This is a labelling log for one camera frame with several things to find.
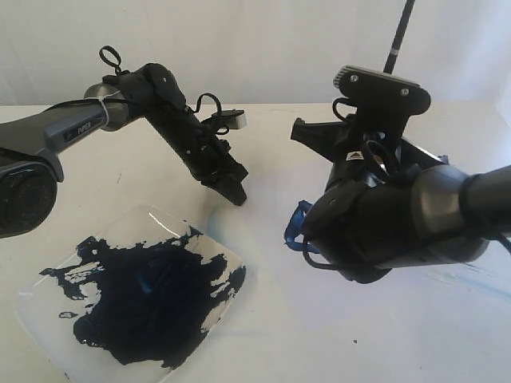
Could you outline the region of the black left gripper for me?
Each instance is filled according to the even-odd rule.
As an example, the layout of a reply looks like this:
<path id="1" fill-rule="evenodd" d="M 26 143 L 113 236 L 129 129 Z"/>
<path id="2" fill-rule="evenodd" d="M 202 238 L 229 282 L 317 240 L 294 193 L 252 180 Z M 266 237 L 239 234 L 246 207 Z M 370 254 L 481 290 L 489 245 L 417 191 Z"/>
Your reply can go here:
<path id="1" fill-rule="evenodd" d="M 247 194 L 241 182 L 248 170 L 229 153 L 228 143 L 193 113 L 159 108 L 159 133 L 183 160 L 192 176 L 206 184 L 217 181 L 217 192 L 235 206 L 242 206 Z"/>

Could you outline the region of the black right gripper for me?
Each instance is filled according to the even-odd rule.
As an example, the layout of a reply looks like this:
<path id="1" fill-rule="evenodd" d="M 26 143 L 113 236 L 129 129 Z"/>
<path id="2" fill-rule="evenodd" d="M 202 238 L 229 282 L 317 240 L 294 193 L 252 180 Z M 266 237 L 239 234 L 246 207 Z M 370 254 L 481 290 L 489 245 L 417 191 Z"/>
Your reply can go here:
<path id="1" fill-rule="evenodd" d="M 393 115 L 386 126 L 370 131 L 357 125 L 355 115 L 350 115 L 348 122 L 307 123 L 297 118 L 291 140 L 332 162 L 325 187 L 325 195 L 332 199 L 351 188 L 400 188 L 411 185 L 420 172 L 447 163 L 446 156 L 435 156 L 403 136 L 408 120 Z"/>

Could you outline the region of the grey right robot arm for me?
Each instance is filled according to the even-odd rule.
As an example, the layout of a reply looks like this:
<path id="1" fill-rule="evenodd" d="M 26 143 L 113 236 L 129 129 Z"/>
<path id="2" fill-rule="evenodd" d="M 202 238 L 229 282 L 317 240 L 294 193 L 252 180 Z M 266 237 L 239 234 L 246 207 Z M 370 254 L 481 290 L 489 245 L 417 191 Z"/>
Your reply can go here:
<path id="1" fill-rule="evenodd" d="M 510 245 L 510 169 L 469 175 L 411 144 L 406 120 L 351 114 L 297 119 L 291 138 L 332 164 L 323 195 L 302 201 L 283 237 L 306 262 L 367 284 L 391 270 L 468 263 Z"/>

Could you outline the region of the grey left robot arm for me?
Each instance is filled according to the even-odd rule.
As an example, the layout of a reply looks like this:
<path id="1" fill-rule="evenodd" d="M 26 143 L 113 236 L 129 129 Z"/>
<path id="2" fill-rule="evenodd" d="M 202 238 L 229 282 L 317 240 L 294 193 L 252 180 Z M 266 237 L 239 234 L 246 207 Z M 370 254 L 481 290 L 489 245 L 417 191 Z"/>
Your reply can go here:
<path id="1" fill-rule="evenodd" d="M 23 235 L 50 214 L 64 180 L 60 153 L 97 130 L 115 132 L 147 120 L 170 145 L 192 177 L 236 206 L 247 194 L 247 169 L 231 155 L 223 135 L 241 128 L 244 111 L 223 109 L 199 120 L 173 74 L 149 63 L 118 71 L 91 86 L 84 97 L 53 105 L 1 125 L 1 236 Z"/>

